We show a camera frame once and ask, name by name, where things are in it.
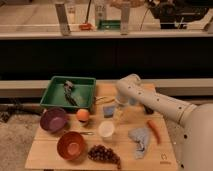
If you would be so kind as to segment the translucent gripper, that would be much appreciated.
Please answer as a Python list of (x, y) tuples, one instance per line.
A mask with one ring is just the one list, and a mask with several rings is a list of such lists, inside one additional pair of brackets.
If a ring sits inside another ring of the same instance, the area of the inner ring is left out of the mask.
[(113, 114), (113, 119), (119, 121), (124, 113), (124, 108), (129, 105), (129, 99), (117, 95), (115, 97), (115, 110)]

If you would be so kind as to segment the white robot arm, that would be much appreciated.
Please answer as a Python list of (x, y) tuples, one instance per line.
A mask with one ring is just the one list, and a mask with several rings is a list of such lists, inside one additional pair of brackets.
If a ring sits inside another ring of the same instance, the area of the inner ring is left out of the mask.
[(134, 99), (163, 114), (184, 128), (179, 171), (213, 171), (213, 104), (195, 105), (141, 86), (141, 78), (130, 74), (118, 80), (116, 102)]

